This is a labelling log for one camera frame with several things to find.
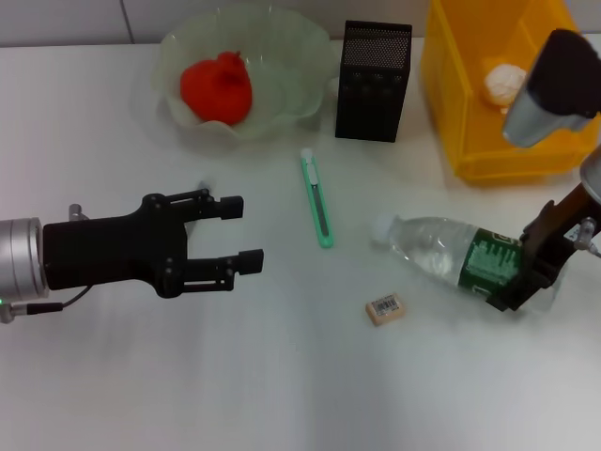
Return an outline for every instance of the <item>red object in bowl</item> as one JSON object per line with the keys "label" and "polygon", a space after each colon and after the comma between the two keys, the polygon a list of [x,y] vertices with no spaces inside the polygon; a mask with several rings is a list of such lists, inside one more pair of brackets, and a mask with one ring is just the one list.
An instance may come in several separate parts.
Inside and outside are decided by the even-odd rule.
{"label": "red object in bowl", "polygon": [[200,61],[181,74],[181,98],[203,120],[234,125],[251,110],[251,80],[239,52],[223,52],[216,60]]}

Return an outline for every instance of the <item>yellow plastic bin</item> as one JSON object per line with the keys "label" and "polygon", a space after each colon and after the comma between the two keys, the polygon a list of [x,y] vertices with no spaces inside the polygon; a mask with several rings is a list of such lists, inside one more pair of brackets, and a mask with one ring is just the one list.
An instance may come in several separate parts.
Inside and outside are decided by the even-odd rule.
{"label": "yellow plastic bin", "polygon": [[432,0],[422,79],[440,139],[465,180],[524,179],[577,166],[595,147],[599,119],[529,149],[502,137],[505,116],[484,98],[485,76],[509,63],[529,70],[551,31],[576,30],[562,0]]}

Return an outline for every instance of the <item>eraser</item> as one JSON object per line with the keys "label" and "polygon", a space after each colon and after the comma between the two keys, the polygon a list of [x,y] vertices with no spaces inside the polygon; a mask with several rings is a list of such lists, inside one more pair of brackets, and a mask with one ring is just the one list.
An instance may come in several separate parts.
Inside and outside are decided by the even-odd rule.
{"label": "eraser", "polygon": [[367,303],[365,311],[375,326],[381,326],[405,315],[405,306],[401,304],[398,294],[393,293]]}

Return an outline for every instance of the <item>green box cutter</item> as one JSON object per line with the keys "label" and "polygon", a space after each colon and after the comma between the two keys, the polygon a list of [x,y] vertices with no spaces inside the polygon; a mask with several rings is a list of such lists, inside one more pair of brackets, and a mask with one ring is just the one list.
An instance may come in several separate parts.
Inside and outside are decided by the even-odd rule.
{"label": "green box cutter", "polygon": [[317,161],[313,151],[304,148],[300,153],[302,163],[302,174],[304,183],[307,185],[307,194],[309,195],[309,205],[313,214],[313,222],[316,225],[317,240],[323,248],[334,246],[334,236],[331,233],[330,219],[326,210],[326,202],[321,190],[321,181],[317,172]]}

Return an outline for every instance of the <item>black mesh container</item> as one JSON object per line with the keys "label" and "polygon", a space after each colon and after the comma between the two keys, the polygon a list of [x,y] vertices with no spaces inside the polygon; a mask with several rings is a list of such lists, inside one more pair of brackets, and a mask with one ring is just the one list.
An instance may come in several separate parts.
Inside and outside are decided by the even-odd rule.
{"label": "black mesh container", "polygon": [[347,21],[336,137],[396,140],[411,59],[411,25]]}

